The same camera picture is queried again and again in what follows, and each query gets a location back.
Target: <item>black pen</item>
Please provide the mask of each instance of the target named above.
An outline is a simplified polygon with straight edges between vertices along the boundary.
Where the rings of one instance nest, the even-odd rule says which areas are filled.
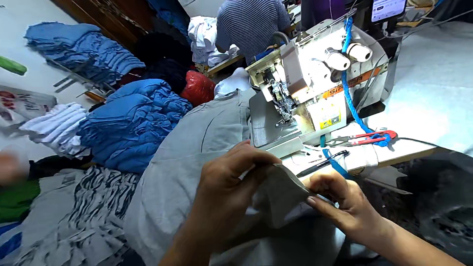
[[[344,156],[347,156],[347,155],[350,154],[350,153],[349,153],[347,150],[344,150],[344,151],[341,151],[341,152],[339,152],[339,153],[336,153],[336,154],[334,154],[334,155],[328,157],[325,161],[323,161],[323,162],[321,162],[321,163],[318,163],[318,164],[316,164],[316,165],[314,165],[314,166],[312,166],[312,167],[310,167],[310,168],[308,168],[308,169],[305,169],[304,171],[298,173],[296,176],[299,178],[299,177],[304,177],[304,176],[306,176],[306,175],[312,174],[313,172],[319,170],[320,168],[322,168],[322,167],[324,167],[324,166],[326,166],[326,165],[329,165],[329,164],[330,164],[330,161],[329,161],[330,159],[333,159],[333,158],[335,158],[335,157],[337,157],[337,156],[339,156],[339,155],[342,155],[342,154],[343,154]]]

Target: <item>scissors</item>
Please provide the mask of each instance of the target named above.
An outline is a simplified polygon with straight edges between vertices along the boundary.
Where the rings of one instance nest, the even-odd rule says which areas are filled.
[[[376,142],[385,141],[389,136],[391,139],[397,137],[397,133],[392,130],[378,131],[361,135],[339,137],[327,142],[329,147],[346,147],[362,144],[372,144]]]

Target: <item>white clothing pile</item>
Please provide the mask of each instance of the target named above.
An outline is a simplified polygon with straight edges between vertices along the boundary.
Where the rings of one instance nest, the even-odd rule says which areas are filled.
[[[238,51],[236,45],[231,45],[226,53],[220,53],[215,46],[217,39],[217,19],[197,16],[191,18],[187,29],[192,40],[191,50],[193,52],[192,61],[199,64],[206,64],[210,67],[228,59]]]
[[[226,94],[237,89],[243,91],[250,88],[250,75],[244,68],[239,67],[235,69],[230,77],[220,81],[217,85],[215,85],[215,89],[213,90],[213,94],[215,96],[214,99],[225,96]]]
[[[20,130],[31,131],[30,139],[53,149],[58,155],[82,159],[90,149],[80,145],[76,136],[79,123],[87,116],[87,110],[80,104],[56,105],[44,116],[24,123]]]

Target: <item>red plastic bag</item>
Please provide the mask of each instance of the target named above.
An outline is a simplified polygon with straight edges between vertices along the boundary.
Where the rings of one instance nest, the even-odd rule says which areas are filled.
[[[185,81],[187,81],[187,85],[180,96],[190,101],[192,106],[196,107],[213,100],[215,83],[204,76],[204,74],[196,71],[188,71],[185,76]]]

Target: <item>striped shirt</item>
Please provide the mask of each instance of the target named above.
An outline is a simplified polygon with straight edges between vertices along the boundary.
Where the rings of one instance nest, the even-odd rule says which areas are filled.
[[[225,0],[217,15],[216,45],[228,51],[235,44],[251,58],[274,44],[272,34],[290,26],[281,0]]]

